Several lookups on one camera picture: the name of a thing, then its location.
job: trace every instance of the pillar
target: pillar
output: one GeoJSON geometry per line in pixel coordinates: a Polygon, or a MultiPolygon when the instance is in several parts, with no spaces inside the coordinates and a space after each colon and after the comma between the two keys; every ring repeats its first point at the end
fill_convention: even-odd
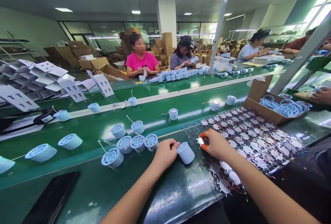
{"type": "Polygon", "coordinates": [[[159,32],[172,33],[172,46],[177,47],[177,28],[176,28],[176,2],[175,0],[158,0],[157,15],[159,32]]]}

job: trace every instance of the pink shirt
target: pink shirt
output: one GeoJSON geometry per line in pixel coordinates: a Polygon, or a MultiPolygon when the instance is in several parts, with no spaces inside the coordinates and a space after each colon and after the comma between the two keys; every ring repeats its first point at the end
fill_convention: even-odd
{"type": "Polygon", "coordinates": [[[142,60],[138,59],[135,53],[130,54],[125,65],[131,67],[134,71],[138,70],[138,67],[144,68],[145,66],[151,71],[154,71],[154,68],[158,63],[159,62],[152,54],[146,52],[142,60]]]}

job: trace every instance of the black phone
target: black phone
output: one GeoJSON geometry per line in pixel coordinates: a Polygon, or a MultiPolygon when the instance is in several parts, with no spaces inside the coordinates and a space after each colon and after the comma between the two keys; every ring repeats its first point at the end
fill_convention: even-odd
{"type": "Polygon", "coordinates": [[[33,205],[22,224],[52,224],[60,213],[79,172],[70,172],[53,178],[33,205]]]}

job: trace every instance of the metal pole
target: metal pole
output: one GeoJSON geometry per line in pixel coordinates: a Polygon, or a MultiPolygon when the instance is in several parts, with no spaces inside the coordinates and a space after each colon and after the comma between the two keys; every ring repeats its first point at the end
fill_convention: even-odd
{"type": "Polygon", "coordinates": [[[210,56],[209,73],[213,72],[215,57],[216,57],[216,53],[217,53],[217,45],[218,45],[218,41],[220,40],[220,36],[221,36],[221,29],[222,29],[223,19],[224,19],[224,15],[225,15],[225,8],[227,7],[227,2],[228,2],[228,0],[221,1],[222,5],[220,8],[220,12],[218,13],[218,21],[217,21],[217,27],[216,27],[215,38],[214,38],[214,43],[213,43],[213,49],[212,49],[211,56],[210,56]]]}
{"type": "Polygon", "coordinates": [[[313,53],[320,47],[320,45],[331,36],[331,13],[326,16],[323,22],[313,32],[309,40],[297,53],[293,63],[286,70],[286,72],[276,82],[275,86],[271,89],[271,93],[279,94],[295,76],[295,74],[303,67],[313,53]]]}

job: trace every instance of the dark hair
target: dark hair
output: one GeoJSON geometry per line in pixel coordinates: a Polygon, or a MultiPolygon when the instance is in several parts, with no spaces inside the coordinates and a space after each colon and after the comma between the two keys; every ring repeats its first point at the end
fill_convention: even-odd
{"type": "Polygon", "coordinates": [[[184,35],[180,37],[180,40],[178,42],[177,48],[174,50],[173,53],[176,53],[178,57],[181,59],[183,58],[184,55],[186,55],[188,58],[192,58],[191,50],[188,49],[186,54],[182,54],[180,52],[181,47],[187,47],[187,42],[185,40],[192,41],[192,37],[189,35],[184,35]]]}
{"type": "Polygon", "coordinates": [[[253,34],[252,38],[249,39],[251,43],[253,43],[256,40],[261,40],[270,34],[270,29],[259,29],[256,33],[253,34]]]}
{"type": "Polygon", "coordinates": [[[313,32],[316,30],[317,27],[313,28],[313,29],[310,29],[306,32],[306,35],[312,35],[313,32]]]}
{"type": "Polygon", "coordinates": [[[140,34],[132,33],[132,34],[130,35],[130,37],[129,37],[130,45],[131,45],[132,47],[134,47],[135,44],[136,44],[136,42],[137,42],[137,40],[139,40],[140,37],[141,37],[140,34]]]}

